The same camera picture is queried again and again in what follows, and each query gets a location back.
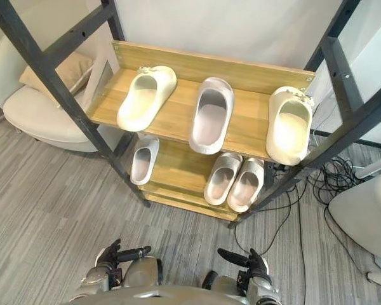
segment chair cushion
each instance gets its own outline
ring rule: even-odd
[[[71,94],[75,94],[85,83],[88,82],[93,67],[91,58],[84,56],[78,52],[72,52],[55,70],[60,79],[69,89]],[[59,108],[59,104],[55,97],[38,78],[37,74],[27,66],[20,77],[20,83],[37,89],[49,96],[53,103]]]
[[[78,102],[83,93],[75,96]],[[57,108],[47,95],[28,86],[8,98],[3,112],[11,124],[32,136],[59,142],[88,140],[64,110]]]

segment shoe rack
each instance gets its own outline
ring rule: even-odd
[[[271,161],[265,151],[269,97],[282,86],[305,91],[314,73],[122,41],[114,41],[113,47],[120,71],[95,99],[87,111],[88,117],[94,123],[118,128],[117,112],[137,69],[171,67],[177,74],[177,87],[143,131],[157,136],[160,148],[150,182],[139,188],[148,200],[234,220],[237,213],[226,203],[212,206],[203,198],[204,186],[218,155],[198,154],[188,145],[200,84],[216,76],[226,80],[234,90],[234,110],[222,151]]]

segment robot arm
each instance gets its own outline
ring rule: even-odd
[[[119,263],[141,259],[151,251],[150,246],[121,252],[118,252],[119,249],[120,239],[100,251],[96,258],[95,267],[91,268],[82,279],[81,286],[70,301],[106,292],[113,287],[120,286],[123,276],[121,268],[118,268]]]

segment white slide sandal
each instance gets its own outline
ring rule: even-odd
[[[203,81],[197,98],[189,146],[197,153],[215,154],[223,146],[234,107],[231,86],[220,78]]]
[[[141,67],[137,72],[117,113],[117,124],[129,132],[146,129],[177,85],[169,67]]]
[[[307,154],[313,101],[294,87],[278,88],[269,99],[267,153],[284,165],[296,165]]]
[[[158,150],[159,140],[157,137],[146,135],[137,141],[133,164],[131,165],[130,180],[132,183],[142,186],[150,180]]]
[[[233,184],[227,204],[237,213],[248,210],[250,205],[257,200],[258,193],[264,184],[264,161],[248,158],[244,161],[240,172]]]
[[[236,179],[243,158],[239,154],[225,152],[217,159],[204,188],[204,198],[211,205],[221,205]]]

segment black metal frame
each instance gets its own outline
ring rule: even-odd
[[[268,187],[247,212],[242,213],[229,224],[229,228],[235,227],[242,220],[263,209],[274,198],[307,177],[313,170],[321,167],[381,122],[381,89],[367,103],[363,103],[349,63],[338,41],[338,35],[359,2],[360,0],[343,1],[305,67],[307,70],[315,71],[322,60],[326,60],[343,121],[342,125],[300,164],[291,167],[281,180]]]
[[[274,183],[273,179],[274,166],[272,163],[267,163],[265,167],[267,172],[265,192],[260,196],[259,200],[252,204],[247,212],[242,213],[234,222],[231,222],[229,227],[235,227],[242,220],[261,210],[275,197],[308,176],[314,169],[321,167],[325,162],[381,122],[381,89],[367,103],[363,103],[347,59],[338,41],[338,35],[359,2],[360,0],[344,0],[342,2],[305,67],[306,70],[315,71],[322,60],[326,60],[342,116],[342,125],[300,164],[291,167],[286,175],[276,183]],[[124,41],[124,34],[119,23],[114,0],[101,0],[101,5],[97,9],[71,28],[47,50],[41,51],[10,1],[0,0],[0,28],[2,28],[3,32],[51,94],[58,100],[58,103],[99,150],[100,154],[105,157],[130,189],[142,199],[143,204],[149,207],[149,202],[144,199],[141,191],[130,182],[128,174],[118,160],[118,156],[124,152],[133,134],[127,133],[115,152],[112,152],[98,133],[97,125],[92,123],[85,115],[55,72],[55,67],[106,21],[109,23],[113,38]]]
[[[149,207],[150,203],[143,197],[142,192],[131,183],[118,157],[97,131],[98,125],[89,120],[55,72],[55,68],[59,63],[106,21],[109,23],[113,38],[124,39],[114,0],[102,0],[101,5],[97,9],[61,36],[47,50],[41,51],[10,1],[0,0],[0,28],[24,60],[30,65],[31,69],[37,74],[45,87],[56,98],[64,111],[73,119],[75,124],[98,149],[99,153],[110,163],[130,189],[140,198],[143,205]]]

